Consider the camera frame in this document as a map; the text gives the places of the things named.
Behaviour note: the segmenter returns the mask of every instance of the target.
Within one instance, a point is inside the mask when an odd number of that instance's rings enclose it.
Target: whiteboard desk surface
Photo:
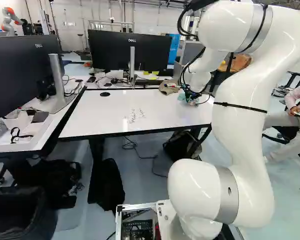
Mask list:
[[[103,92],[110,96],[100,96]],[[87,89],[59,138],[115,137],[209,126],[214,98],[190,106],[178,100],[179,93],[166,96],[158,89]],[[203,95],[199,101],[207,99],[208,95]]]

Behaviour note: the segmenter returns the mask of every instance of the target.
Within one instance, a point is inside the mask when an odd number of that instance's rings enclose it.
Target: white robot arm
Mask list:
[[[218,1],[202,15],[198,38],[206,52],[190,71],[196,68],[191,84],[200,80],[201,89],[228,52],[253,53],[253,61],[227,78],[214,100],[212,131],[230,152],[232,165],[181,159],[169,171],[170,201],[193,240],[213,239],[221,223],[258,228],[272,218],[262,130],[273,87],[300,60],[300,11]]]
[[[3,23],[1,24],[1,29],[7,32],[7,37],[13,37],[15,35],[15,29],[10,24],[11,19],[14,20],[14,23],[16,25],[22,25],[24,22],[16,16],[15,11],[11,7],[5,6],[4,8],[2,8],[2,13],[4,18]]]

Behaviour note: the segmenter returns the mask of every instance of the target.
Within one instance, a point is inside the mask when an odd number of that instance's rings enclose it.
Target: black monitor screen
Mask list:
[[[53,81],[48,54],[59,53],[55,35],[0,37],[0,117],[38,96]]]
[[[88,30],[88,37],[95,69],[128,69],[131,46],[135,47],[134,70],[161,71],[167,68],[170,36]]]

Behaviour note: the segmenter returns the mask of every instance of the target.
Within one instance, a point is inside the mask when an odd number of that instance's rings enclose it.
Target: blue panel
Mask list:
[[[169,36],[172,37],[172,40],[171,40],[168,64],[174,64],[177,56],[180,34],[169,34]]]

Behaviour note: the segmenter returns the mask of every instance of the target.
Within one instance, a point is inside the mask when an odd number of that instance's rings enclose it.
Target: hand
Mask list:
[[[295,115],[294,112],[300,112],[300,108],[298,106],[293,106],[292,108],[290,108],[290,111],[288,112],[288,114],[290,116],[294,116]]]

